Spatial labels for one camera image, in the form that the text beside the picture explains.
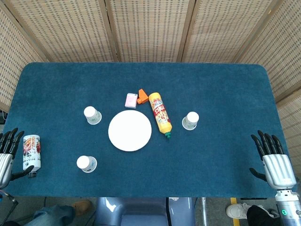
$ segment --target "jeans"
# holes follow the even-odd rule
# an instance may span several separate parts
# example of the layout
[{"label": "jeans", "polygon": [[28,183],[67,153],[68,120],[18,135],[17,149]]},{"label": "jeans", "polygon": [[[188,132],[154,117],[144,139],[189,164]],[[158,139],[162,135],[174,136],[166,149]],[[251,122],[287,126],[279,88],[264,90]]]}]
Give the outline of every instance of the jeans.
[{"label": "jeans", "polygon": [[74,208],[71,206],[44,207],[35,212],[33,220],[25,226],[65,226],[70,224],[74,217]]},{"label": "jeans", "polygon": [[281,226],[280,218],[271,218],[258,206],[251,206],[246,213],[249,226]]}]

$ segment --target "orange block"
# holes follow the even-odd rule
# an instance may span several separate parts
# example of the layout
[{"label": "orange block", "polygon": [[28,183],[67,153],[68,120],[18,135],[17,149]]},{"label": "orange block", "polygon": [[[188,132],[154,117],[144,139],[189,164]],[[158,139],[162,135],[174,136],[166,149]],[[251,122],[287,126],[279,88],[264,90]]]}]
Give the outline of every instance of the orange block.
[{"label": "orange block", "polygon": [[144,104],[149,100],[149,97],[146,95],[143,89],[139,90],[139,98],[137,99],[138,104]]}]

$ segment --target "yellow sauce bottle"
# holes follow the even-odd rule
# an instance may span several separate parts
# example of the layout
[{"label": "yellow sauce bottle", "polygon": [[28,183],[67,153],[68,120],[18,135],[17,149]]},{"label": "yellow sauce bottle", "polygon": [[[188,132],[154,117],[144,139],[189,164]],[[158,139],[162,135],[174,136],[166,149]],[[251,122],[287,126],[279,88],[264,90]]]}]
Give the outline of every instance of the yellow sauce bottle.
[{"label": "yellow sauce bottle", "polygon": [[170,119],[167,115],[160,94],[159,93],[150,94],[149,101],[151,104],[151,108],[154,112],[154,116],[156,118],[160,132],[164,133],[167,138],[170,138],[171,137],[170,131],[172,129],[172,125],[170,123]]}]

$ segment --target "silver robot hand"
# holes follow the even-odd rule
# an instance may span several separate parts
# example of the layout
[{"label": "silver robot hand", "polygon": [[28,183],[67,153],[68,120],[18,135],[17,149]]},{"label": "silver robot hand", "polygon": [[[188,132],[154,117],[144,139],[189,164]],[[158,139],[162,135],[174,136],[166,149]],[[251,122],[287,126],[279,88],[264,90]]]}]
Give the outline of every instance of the silver robot hand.
[{"label": "silver robot hand", "polygon": [[15,128],[4,135],[0,134],[0,189],[5,188],[10,181],[27,175],[33,169],[33,166],[29,166],[23,172],[12,174],[18,144],[24,134],[24,131],[21,131],[15,136],[17,130],[18,128]]},{"label": "silver robot hand", "polygon": [[299,196],[291,191],[291,188],[297,184],[291,162],[288,156],[284,154],[281,143],[276,136],[264,134],[260,130],[258,134],[261,142],[255,135],[251,135],[251,137],[256,144],[265,174],[258,173],[253,168],[250,168],[250,172],[277,190],[275,199],[283,225],[301,226]]}]

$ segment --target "paper cup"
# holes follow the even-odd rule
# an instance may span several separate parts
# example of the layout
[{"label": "paper cup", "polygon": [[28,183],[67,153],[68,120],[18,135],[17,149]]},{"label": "paper cup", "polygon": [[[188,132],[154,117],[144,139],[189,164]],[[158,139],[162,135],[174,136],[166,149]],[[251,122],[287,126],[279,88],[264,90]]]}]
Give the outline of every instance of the paper cup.
[{"label": "paper cup", "polygon": [[92,106],[89,106],[89,107],[85,108],[84,115],[85,115],[88,123],[91,124],[91,125],[96,125],[102,119],[102,114],[100,114],[100,112],[97,111]]},{"label": "paper cup", "polygon": [[182,120],[182,125],[187,130],[193,130],[197,126],[199,116],[196,112],[189,112]]},{"label": "paper cup", "polygon": [[92,156],[82,155],[76,161],[78,168],[80,168],[85,173],[91,173],[96,169],[97,160]]}]

